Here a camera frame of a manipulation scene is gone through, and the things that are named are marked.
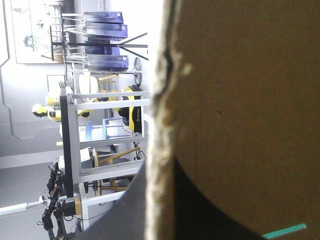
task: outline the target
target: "brown cardboard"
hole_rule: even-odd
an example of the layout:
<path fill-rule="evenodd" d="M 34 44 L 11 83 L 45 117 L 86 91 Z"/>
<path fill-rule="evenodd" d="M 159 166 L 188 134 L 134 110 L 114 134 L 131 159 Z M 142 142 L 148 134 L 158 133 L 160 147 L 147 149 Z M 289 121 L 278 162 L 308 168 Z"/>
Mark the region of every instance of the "brown cardboard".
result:
<path fill-rule="evenodd" d="M 320 1 L 167 2 L 172 69 L 159 68 L 168 84 L 154 102 L 155 147 L 171 147 L 165 162 L 176 155 L 201 192 L 251 230 L 305 223 L 282 239 L 318 239 Z"/>

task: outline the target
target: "yellow robot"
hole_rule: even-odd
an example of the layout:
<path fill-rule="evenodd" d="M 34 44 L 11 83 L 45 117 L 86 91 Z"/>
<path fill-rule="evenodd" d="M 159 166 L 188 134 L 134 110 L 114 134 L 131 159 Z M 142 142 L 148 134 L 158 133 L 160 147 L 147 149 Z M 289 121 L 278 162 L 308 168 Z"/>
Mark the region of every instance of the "yellow robot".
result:
<path fill-rule="evenodd" d="M 126 86 L 124 89 L 125 92 L 137 92 L 142 91 L 138 86 L 131 85 Z M 100 90 L 100 93 L 106 93 L 105 90 Z M 140 99 L 140 96 L 125 96 L 123 100 L 136 100 Z M 106 101 L 116 101 L 113 97 L 101 97 L 101 98 L 93 98 L 89 102 L 106 102 Z M 59 99 L 53 96 L 48 96 L 46 98 L 47 106 L 43 106 L 39 103 L 35 104 L 32 108 L 32 113 L 39 117 L 48 117 L 51 121 L 61 122 L 61 111 L 60 111 L 60 102 Z M 141 107 L 122 107 L 122 108 L 113 108 L 121 117 L 123 123 L 128 126 L 130 131 L 133 133 L 141 133 L 142 132 L 142 122 L 141 122 Z M 87 118 L 90 115 L 90 112 L 93 110 L 78 110 L 78 116 L 82 116 Z"/>

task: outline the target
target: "metal shelving unit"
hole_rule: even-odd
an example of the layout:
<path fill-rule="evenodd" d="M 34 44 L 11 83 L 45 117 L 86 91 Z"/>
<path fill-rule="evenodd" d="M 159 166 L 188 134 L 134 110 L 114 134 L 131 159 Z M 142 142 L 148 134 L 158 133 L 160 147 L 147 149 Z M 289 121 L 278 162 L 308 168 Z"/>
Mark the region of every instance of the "metal shelving unit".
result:
<path fill-rule="evenodd" d="M 63 63 L 64 63 L 64 85 L 61 87 L 60 94 L 60 110 L 61 110 L 61 125 L 63 135 L 63 154 L 65 163 L 65 192 L 67 198 L 73 198 L 75 193 L 78 193 L 81 197 L 82 205 L 82 219 L 88 219 L 88 207 L 94 204 L 105 203 L 119 199 L 124 192 L 115 192 L 111 194 L 96 196 L 87 198 L 84 182 L 108 179 L 115 177 L 122 177 L 136 174 L 144 159 L 134 160 L 129 162 L 122 162 L 110 165 L 104 165 L 100 167 L 94 167 L 90 169 L 82 169 L 81 166 L 81 154 L 80 150 L 84 148 L 104 147 L 114 144 L 124 144 L 132 142 L 142 142 L 148 139 L 146 135 L 145 126 L 147 121 L 150 121 L 150 117 L 144 113 L 144 107 L 150 105 L 150 92 L 148 91 L 134 91 L 134 92 L 107 92 L 107 93 L 93 93 L 93 94 L 77 94 L 76 93 L 76 81 L 74 79 L 75 72 L 92 71 L 85 69 L 86 56 L 84 53 L 85 46 L 104 46 L 104 47 L 119 47 L 127 52 L 135 54 L 136 56 L 148 60 L 146 57 L 141 56 L 127 48 L 147 48 L 144 44 L 128 44 L 129 42 L 145 36 L 147 33 L 141 34 L 132 39 L 128 39 L 121 43 L 84 43 L 84 42 L 70 42 L 69 34 L 77 33 L 81 27 L 81 19 L 74 19 L 80 14 L 62 14 L 59 7 L 59 17 L 53 17 L 57 19 L 55 22 L 59 22 L 60 26 L 57 27 L 55 23 L 54 36 L 58 37 L 61 41 L 53 41 L 53 30 L 50 28 L 51 36 L 51 57 L 54 60 L 54 46 L 62 49 Z M 78 25 L 66 25 L 64 20 L 75 21 Z M 114 74 L 113 72 L 98 72 L 98 74 Z M 66 93 L 66 85 L 73 85 L 73 93 Z M 115 101 L 100 101 L 100 102 L 83 102 L 82 99 L 92 98 L 109 98 L 109 97 L 128 97 L 128 96 L 140 96 L 140 99 L 135 100 L 115 100 Z M 98 109 L 112 109 L 123 107 L 141 107 L 141 126 L 142 133 L 139 135 L 126 136 L 126 137 L 112 137 L 111 139 L 102 139 L 96 141 L 80 142 L 79 137 L 79 120 L 78 110 L 98 110 Z M 82 221 L 83 229 L 89 227 L 89 221 Z"/>

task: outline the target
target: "wooden chair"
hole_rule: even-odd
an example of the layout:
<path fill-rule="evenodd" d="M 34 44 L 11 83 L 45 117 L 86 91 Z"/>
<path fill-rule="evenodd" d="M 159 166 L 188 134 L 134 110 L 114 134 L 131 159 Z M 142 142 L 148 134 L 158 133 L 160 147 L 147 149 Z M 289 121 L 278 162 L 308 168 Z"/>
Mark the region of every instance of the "wooden chair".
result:
<path fill-rule="evenodd" d="M 140 147 L 137 146 L 133 149 L 127 150 L 127 151 L 123 151 L 123 152 L 119 152 L 115 155 L 112 155 L 110 157 L 104 158 L 102 160 L 99 160 L 99 155 L 98 155 L 98 151 L 96 148 L 93 148 L 92 151 L 92 156 L 93 156 L 93 160 L 94 160 L 94 167 L 101 167 L 103 165 L 106 164 L 113 164 L 114 160 L 117 158 L 120 158 L 124 155 L 127 155 L 129 153 L 132 153 L 134 151 L 138 151 L 140 150 Z M 115 190 L 115 191 L 125 191 L 127 190 L 127 186 L 116 186 L 116 181 L 114 177 L 111 177 L 110 179 L 110 186 L 102 186 L 103 181 L 100 179 L 98 180 L 98 184 L 97 184 L 97 191 L 96 191 L 96 196 L 101 196 L 102 195 L 102 190 Z"/>

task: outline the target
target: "floor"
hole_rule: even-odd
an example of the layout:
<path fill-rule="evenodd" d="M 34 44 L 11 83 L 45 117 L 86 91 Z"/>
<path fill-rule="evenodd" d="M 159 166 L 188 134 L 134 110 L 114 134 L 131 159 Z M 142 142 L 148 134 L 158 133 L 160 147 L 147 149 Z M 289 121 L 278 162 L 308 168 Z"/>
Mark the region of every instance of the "floor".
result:
<path fill-rule="evenodd" d="M 29 166 L 13 167 L 0 169 L 0 208 L 21 204 L 37 202 L 39 196 L 47 196 L 46 184 L 48 182 L 50 171 L 48 163 L 35 164 Z M 109 202 L 103 206 L 94 205 L 89 209 L 89 218 L 106 212 L 112 207 Z M 17 213 L 0 216 L 0 239 L 2 240 L 42 240 L 48 239 L 48 233 L 41 225 L 45 206 L 37 205 Z M 97 221 L 100 216 L 90 219 L 90 224 Z M 52 216 L 54 231 L 56 234 L 55 217 Z M 74 232 L 76 219 L 65 221 L 67 233 Z"/>

